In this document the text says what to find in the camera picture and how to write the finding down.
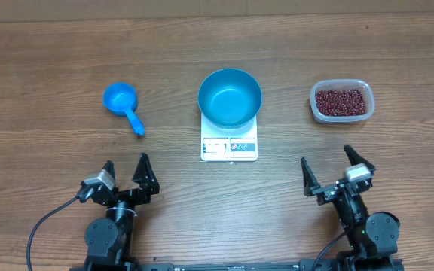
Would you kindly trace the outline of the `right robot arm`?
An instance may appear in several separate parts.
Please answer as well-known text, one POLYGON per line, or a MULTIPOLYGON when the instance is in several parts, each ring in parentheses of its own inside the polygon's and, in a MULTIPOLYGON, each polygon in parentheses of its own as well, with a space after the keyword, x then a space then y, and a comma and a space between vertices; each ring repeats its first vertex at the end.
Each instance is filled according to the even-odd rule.
POLYGON ((350 145, 344 146, 350 166, 334 184, 321 186, 304 157, 301 158, 304 195, 322 206, 332 203, 343 227, 315 259, 303 259, 299 270, 403 270, 398 251, 399 219, 389 212, 369 214, 361 193, 372 187, 375 166, 350 145))

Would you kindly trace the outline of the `blue plastic measuring scoop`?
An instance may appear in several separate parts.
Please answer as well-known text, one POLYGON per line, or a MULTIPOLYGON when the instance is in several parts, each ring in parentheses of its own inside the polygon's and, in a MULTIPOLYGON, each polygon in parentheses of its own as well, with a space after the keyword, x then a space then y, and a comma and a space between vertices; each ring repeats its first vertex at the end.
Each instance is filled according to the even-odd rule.
POLYGON ((143 136, 145 127, 136 116, 138 106, 136 88, 125 82, 116 82, 109 85, 102 96, 103 105, 111 113, 119 117, 126 117, 135 134, 143 136))

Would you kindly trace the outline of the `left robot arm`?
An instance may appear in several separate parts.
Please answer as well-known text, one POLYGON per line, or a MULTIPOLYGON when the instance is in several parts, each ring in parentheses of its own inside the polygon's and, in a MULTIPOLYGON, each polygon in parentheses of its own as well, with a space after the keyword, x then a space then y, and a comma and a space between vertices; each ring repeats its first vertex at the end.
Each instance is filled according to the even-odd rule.
POLYGON ((87 257, 84 270, 141 269, 138 260, 131 255, 135 208, 149 204, 151 196, 160 191, 147 154, 140 154, 132 181, 138 184, 138 187, 119 190, 116 185, 115 165, 109 160, 99 172, 88 175, 81 182, 77 200, 85 203, 91 199, 105 207, 105 216, 92 221, 85 231, 87 257))

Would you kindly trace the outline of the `red beans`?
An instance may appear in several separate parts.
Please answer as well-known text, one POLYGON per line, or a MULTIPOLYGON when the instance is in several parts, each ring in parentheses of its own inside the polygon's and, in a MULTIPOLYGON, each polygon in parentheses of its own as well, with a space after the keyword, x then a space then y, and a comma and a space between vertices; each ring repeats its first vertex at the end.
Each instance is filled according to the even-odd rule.
POLYGON ((320 90, 315 95, 319 112, 330 117, 350 117, 366 113, 365 100, 359 90, 320 90))

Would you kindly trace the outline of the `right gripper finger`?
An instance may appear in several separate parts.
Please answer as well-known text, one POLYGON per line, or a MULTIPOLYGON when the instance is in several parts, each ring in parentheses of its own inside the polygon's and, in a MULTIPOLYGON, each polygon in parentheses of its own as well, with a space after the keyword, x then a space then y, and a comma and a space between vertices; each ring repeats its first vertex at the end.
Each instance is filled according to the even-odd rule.
POLYGON ((345 145, 344 151, 352 166, 363 163, 370 172, 374 172, 376 170, 376 167, 372 163, 360 156, 350 145, 345 145))
POLYGON ((311 168, 309 167, 306 158, 301 158, 301 169, 303 172, 303 188, 305 196, 314 196, 315 190, 321 188, 319 182, 316 179, 316 176, 313 174, 311 168))

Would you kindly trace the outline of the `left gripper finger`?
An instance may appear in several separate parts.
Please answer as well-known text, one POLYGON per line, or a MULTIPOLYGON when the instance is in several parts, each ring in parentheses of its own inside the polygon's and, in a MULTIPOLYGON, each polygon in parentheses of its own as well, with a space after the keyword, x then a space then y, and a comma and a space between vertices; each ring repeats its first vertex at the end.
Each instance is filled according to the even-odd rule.
POLYGON ((115 165, 111 160, 107 160, 102 168, 102 173, 106 180, 115 181, 115 165))
POLYGON ((133 174, 132 181, 137 183, 139 189, 145 191, 150 196, 160 193, 160 185, 146 153, 140 154, 139 162, 133 174))

